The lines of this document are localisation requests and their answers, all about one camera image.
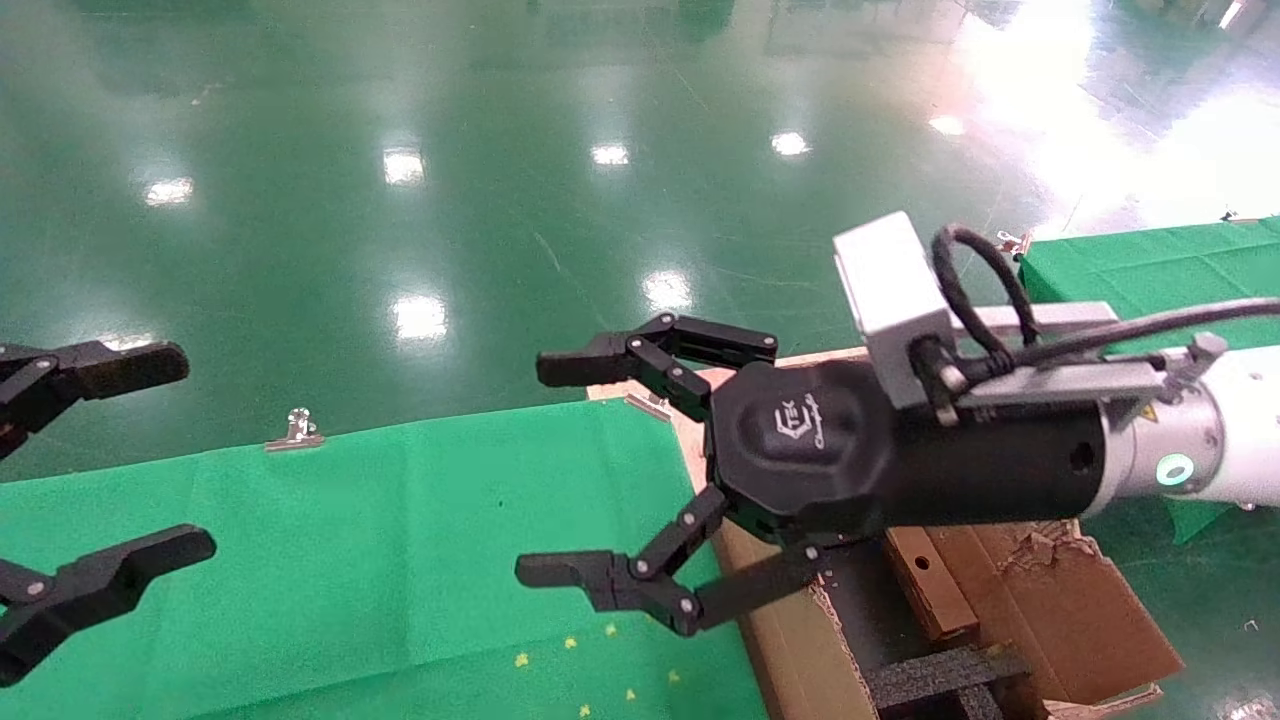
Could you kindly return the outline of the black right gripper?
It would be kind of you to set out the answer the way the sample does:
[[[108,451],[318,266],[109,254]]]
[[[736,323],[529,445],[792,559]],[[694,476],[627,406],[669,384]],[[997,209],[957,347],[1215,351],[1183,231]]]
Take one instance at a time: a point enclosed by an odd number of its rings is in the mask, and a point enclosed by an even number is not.
[[[520,584],[576,587],[596,612],[644,612],[691,637],[803,591],[826,562],[824,546],[800,543],[696,589],[681,585],[678,571],[728,510],[756,538],[783,544],[1069,519],[1100,492],[1105,427],[1093,404],[963,409],[942,427],[924,407],[896,409],[867,361],[769,365],[777,352],[772,334],[666,313],[577,351],[539,354],[547,387],[636,380],[686,418],[708,419],[710,480],[726,496],[705,487],[634,557],[522,553]],[[689,361],[741,370],[713,392]]]

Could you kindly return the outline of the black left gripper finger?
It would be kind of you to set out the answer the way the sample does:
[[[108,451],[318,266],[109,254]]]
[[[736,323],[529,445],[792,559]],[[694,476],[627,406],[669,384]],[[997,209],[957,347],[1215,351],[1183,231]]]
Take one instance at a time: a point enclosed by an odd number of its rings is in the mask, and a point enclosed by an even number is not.
[[[19,450],[79,401],[113,398],[189,375],[186,351],[173,342],[114,350],[102,342],[58,348],[3,343],[1,459]]]
[[[200,527],[164,530],[87,553],[52,575],[1,561],[1,685],[23,682],[74,634],[133,612],[152,582],[218,551]]]

